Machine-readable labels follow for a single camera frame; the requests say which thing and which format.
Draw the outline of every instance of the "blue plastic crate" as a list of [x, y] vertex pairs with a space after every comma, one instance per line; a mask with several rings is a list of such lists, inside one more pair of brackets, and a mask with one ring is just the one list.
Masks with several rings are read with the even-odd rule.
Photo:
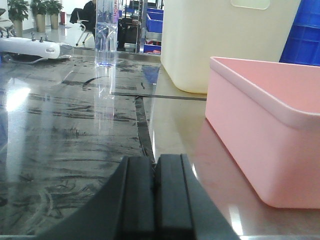
[[164, 15], [157, 12], [148, 12], [146, 15], [146, 28], [149, 32], [162, 33]]
[[320, 27], [320, 1], [301, 0], [294, 24]]
[[320, 27], [293, 25], [280, 62], [320, 66]]
[[160, 51], [161, 52], [161, 46], [148, 45], [148, 44], [145, 44], [143, 46], [143, 52], [144, 53], [152, 53], [152, 54], [154, 54], [155, 53], [154, 51]]
[[159, 13], [159, 14], [164, 14], [164, 10], [162, 9], [157, 9], [157, 8], [147, 8], [147, 13]]

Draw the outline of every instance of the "green plant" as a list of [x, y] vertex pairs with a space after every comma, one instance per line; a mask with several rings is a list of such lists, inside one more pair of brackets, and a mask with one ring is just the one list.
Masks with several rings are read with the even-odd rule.
[[54, 15], [54, 14], [58, 15], [61, 9], [63, 8], [62, 4], [58, 0], [48, 0], [45, 2], [45, 4], [46, 4], [46, 12], [49, 15]]
[[32, 0], [30, 7], [34, 16], [47, 13], [47, 4], [44, 0]]
[[28, 1], [24, 0], [8, 0], [8, 14], [11, 21], [23, 21], [28, 19], [28, 7], [30, 6]]

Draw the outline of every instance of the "chair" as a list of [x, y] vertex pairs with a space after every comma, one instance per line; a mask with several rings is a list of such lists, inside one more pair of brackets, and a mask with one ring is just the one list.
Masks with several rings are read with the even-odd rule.
[[87, 26], [84, 24], [84, 23], [88, 23], [89, 20], [82, 19], [82, 18], [84, 18], [83, 17], [83, 9], [75, 8], [71, 13], [70, 23], [72, 23], [72, 24], [74, 24], [74, 23], [80, 24], [81, 29], [82, 29], [82, 33], [81, 33], [78, 41], [75, 44], [76, 46], [79, 45], [79, 42], [82, 39], [84, 33], [86, 33], [86, 36], [85, 36], [84, 40], [82, 41], [83, 44], [85, 44], [87, 40], [89, 40], [91, 37], [93, 37], [92, 31], [87, 29]]
[[13, 36], [12, 31], [14, 30], [14, 24], [10, 19], [4, 18], [1, 15], [4, 14], [6, 10], [4, 8], [0, 8], [0, 30], [9, 33], [10, 36]]

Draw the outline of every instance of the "pink plastic container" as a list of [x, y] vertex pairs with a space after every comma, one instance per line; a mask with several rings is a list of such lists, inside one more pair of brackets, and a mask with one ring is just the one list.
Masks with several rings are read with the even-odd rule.
[[320, 209], [320, 67], [211, 57], [206, 117], [259, 197]]

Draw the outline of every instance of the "water bottle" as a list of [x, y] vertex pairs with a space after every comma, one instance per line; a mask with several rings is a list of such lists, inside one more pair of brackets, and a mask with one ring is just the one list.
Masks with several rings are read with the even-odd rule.
[[115, 66], [117, 56], [117, 37], [119, 19], [119, 0], [97, 0], [95, 26], [95, 64]]

